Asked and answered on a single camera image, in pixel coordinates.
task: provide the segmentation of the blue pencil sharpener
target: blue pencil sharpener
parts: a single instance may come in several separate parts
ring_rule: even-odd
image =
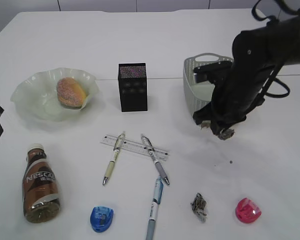
[[[114,211],[106,206],[96,206],[93,208],[90,223],[94,231],[102,233],[107,230],[114,216]]]

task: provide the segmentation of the ruler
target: ruler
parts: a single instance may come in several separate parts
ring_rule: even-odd
[[[115,147],[115,143],[117,141],[118,136],[107,134],[105,135],[101,142],[102,144],[109,145]],[[167,161],[169,152],[163,148],[153,147],[155,150],[155,154],[159,160]],[[137,141],[131,141],[126,139],[122,144],[122,149],[130,151],[132,153],[141,154],[145,156],[149,156],[148,147],[146,147],[143,143]]]

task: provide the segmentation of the bottle cap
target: bottle cap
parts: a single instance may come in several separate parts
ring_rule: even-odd
[[[42,149],[43,151],[44,146],[42,146],[40,143],[32,143],[29,147],[28,147],[28,152],[30,152],[32,149]]]
[[[235,209],[236,217],[245,224],[253,223],[261,213],[260,208],[248,198],[242,199]]]
[[[114,211],[106,206],[96,206],[93,208],[90,223],[97,233],[102,233],[107,230],[111,223],[112,218],[114,216]]]

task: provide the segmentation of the gray basket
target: gray basket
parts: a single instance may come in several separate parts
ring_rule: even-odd
[[[215,61],[196,61],[196,58],[202,56],[214,56],[218,60]],[[185,95],[185,101],[188,106],[191,116],[194,112],[202,109],[211,101],[211,96],[215,86],[210,82],[200,82],[196,83],[194,69],[196,67],[205,66],[208,64],[218,63],[221,61],[231,61],[234,60],[227,56],[220,56],[214,53],[203,53],[197,56],[189,57],[184,60],[183,65],[183,90]]]

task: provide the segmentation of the sugar-coated bun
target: sugar-coated bun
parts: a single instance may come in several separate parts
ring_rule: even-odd
[[[73,108],[81,107],[86,100],[86,93],[72,77],[65,77],[56,86],[58,100],[63,105]]]

